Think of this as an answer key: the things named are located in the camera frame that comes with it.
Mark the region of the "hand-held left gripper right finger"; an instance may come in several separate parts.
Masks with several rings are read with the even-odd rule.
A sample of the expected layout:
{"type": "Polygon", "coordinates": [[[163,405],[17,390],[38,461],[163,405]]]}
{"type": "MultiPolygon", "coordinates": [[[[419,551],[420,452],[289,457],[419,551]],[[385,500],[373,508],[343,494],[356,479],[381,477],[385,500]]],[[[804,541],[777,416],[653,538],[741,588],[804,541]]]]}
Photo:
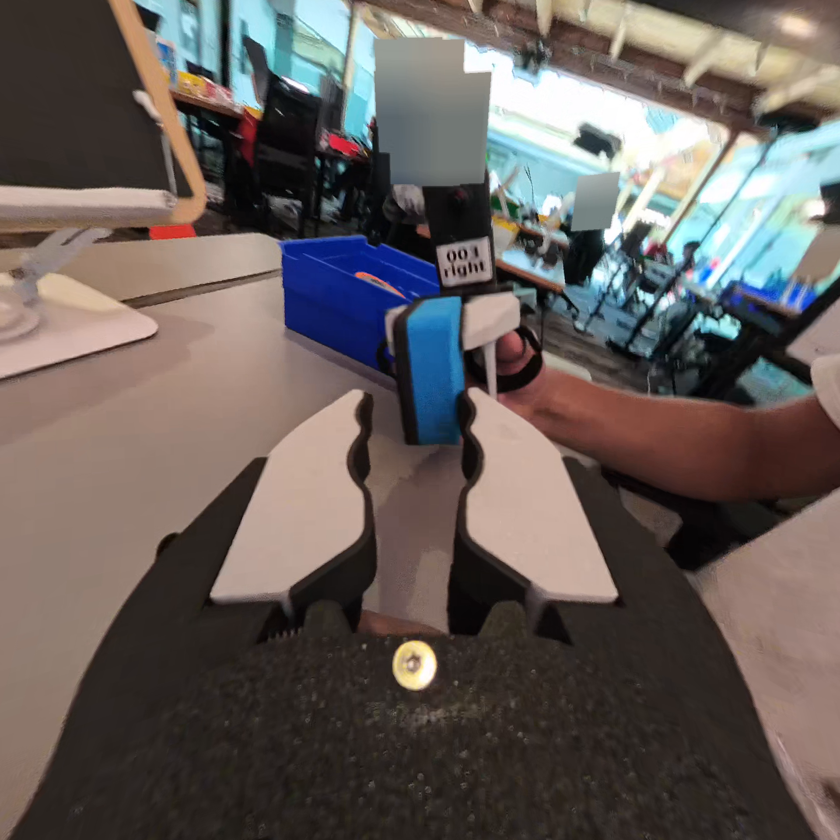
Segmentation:
{"type": "Polygon", "coordinates": [[[449,571],[449,632],[477,634],[498,604],[551,634],[561,604],[613,607],[620,594],[561,452],[480,388],[458,399],[465,485],[449,571]]]}

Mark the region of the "blue plastic bin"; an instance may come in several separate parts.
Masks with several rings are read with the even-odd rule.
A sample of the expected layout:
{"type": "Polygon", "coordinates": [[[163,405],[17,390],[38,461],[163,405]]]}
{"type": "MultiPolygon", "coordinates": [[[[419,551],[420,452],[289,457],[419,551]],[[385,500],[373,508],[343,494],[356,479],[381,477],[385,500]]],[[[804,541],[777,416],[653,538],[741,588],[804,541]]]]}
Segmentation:
{"type": "Polygon", "coordinates": [[[287,329],[375,370],[385,312],[439,292],[433,263],[362,235],[279,247],[287,329]]]}

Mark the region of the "black board with wooden frame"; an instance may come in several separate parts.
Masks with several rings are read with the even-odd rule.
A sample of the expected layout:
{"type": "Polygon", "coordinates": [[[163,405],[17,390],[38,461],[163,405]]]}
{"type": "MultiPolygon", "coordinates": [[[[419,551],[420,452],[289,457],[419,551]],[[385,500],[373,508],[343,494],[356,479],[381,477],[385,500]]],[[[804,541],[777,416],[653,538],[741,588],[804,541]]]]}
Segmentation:
{"type": "Polygon", "coordinates": [[[2,233],[190,224],[207,202],[134,2],[1,2],[2,233]]]}

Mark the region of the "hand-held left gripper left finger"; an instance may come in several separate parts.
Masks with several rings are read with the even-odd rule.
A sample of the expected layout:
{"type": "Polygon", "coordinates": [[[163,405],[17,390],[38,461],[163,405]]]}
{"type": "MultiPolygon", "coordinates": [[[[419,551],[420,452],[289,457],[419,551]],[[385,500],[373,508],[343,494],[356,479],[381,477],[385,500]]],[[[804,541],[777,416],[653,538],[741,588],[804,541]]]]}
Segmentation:
{"type": "Polygon", "coordinates": [[[270,450],[210,599],[279,604],[300,621],[315,602],[359,602],[376,573],[368,444],[373,397],[352,390],[270,450]]]}

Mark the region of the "black office chair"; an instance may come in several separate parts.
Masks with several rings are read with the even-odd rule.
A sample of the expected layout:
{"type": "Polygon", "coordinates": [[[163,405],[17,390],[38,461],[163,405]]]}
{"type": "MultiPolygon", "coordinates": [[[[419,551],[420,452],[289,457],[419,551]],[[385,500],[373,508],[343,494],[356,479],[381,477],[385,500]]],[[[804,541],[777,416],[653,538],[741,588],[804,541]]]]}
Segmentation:
{"type": "Polygon", "coordinates": [[[255,180],[262,195],[300,203],[299,238],[312,210],[321,105],[307,87],[269,73],[255,139],[255,180]]]}
{"type": "Polygon", "coordinates": [[[605,253],[603,229],[573,233],[563,258],[564,282],[567,287],[585,286],[605,253]]]}

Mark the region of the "person's right hand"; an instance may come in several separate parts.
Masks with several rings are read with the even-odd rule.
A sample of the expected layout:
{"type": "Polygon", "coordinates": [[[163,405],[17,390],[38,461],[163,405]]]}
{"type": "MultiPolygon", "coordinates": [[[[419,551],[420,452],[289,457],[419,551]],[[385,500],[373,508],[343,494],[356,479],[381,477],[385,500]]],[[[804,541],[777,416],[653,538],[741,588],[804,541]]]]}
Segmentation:
{"type": "Polygon", "coordinates": [[[502,381],[521,378],[520,373],[529,367],[537,357],[529,341],[517,332],[509,332],[497,341],[496,367],[499,401],[518,415],[528,420],[540,418],[553,410],[558,393],[566,384],[566,373],[543,363],[529,383],[518,389],[503,393],[502,381]]]}

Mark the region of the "wooden work table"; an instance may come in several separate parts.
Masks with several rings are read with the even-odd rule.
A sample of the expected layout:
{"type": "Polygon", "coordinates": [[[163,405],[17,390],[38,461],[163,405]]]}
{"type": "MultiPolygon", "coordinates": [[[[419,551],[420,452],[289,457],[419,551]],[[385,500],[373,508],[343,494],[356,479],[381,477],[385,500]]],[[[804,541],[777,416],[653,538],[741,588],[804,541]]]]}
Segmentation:
{"type": "Polygon", "coordinates": [[[236,123],[246,114],[257,121],[262,116],[260,109],[247,107],[238,102],[216,101],[179,90],[171,90],[170,93],[176,109],[185,116],[214,119],[226,123],[236,123]]]}
{"type": "Polygon", "coordinates": [[[519,281],[546,291],[560,294],[565,290],[564,267],[562,258],[558,258],[553,266],[548,266],[540,254],[529,255],[524,247],[525,243],[543,244],[543,231],[540,227],[517,222],[520,233],[513,248],[504,253],[499,259],[494,256],[499,270],[504,270],[519,281]]]}

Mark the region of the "black hanging light panel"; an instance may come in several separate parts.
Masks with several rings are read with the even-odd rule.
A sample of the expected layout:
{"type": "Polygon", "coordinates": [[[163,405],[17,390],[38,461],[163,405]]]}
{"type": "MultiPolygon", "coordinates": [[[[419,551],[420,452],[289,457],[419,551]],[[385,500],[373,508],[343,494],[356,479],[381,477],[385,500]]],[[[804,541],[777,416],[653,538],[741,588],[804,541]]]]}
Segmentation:
{"type": "Polygon", "coordinates": [[[607,160],[612,161],[622,150],[623,141],[620,137],[593,124],[582,122],[578,126],[573,145],[595,157],[603,154],[607,160]]]}

